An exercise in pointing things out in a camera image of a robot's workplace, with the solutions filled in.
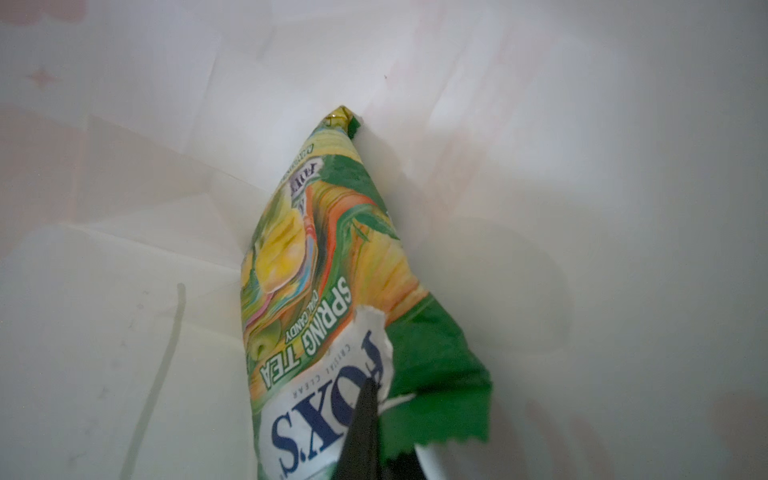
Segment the white paper bag with flower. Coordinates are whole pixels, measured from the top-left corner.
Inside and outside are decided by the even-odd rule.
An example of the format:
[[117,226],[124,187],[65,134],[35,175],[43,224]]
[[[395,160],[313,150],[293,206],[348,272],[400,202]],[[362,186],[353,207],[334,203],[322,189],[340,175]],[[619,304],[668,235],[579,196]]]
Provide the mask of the white paper bag with flower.
[[763,1],[5,1],[1,475],[253,479],[239,276],[339,105],[491,372],[432,479],[767,475]]

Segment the green candy packet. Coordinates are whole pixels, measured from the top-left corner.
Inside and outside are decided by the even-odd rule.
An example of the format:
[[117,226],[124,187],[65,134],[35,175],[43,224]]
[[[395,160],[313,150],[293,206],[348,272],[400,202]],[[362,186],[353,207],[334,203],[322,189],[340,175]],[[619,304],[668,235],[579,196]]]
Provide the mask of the green candy packet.
[[339,107],[302,145],[242,263],[241,316],[257,475],[328,479],[364,382],[383,463],[485,441],[492,381],[412,272]]

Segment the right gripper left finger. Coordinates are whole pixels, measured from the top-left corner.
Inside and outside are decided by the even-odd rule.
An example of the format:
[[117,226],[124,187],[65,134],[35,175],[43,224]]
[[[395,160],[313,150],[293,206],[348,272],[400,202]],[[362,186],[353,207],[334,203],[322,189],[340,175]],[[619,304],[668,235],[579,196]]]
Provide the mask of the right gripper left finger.
[[361,387],[333,480],[379,480],[380,437],[377,383],[368,378]]

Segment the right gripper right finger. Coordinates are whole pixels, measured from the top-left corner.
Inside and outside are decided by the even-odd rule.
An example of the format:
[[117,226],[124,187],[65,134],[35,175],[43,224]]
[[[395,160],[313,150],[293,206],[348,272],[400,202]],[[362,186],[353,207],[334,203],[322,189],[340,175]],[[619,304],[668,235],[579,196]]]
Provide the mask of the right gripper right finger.
[[427,477],[421,467],[417,454],[410,452],[388,460],[383,466],[383,479],[426,480]]

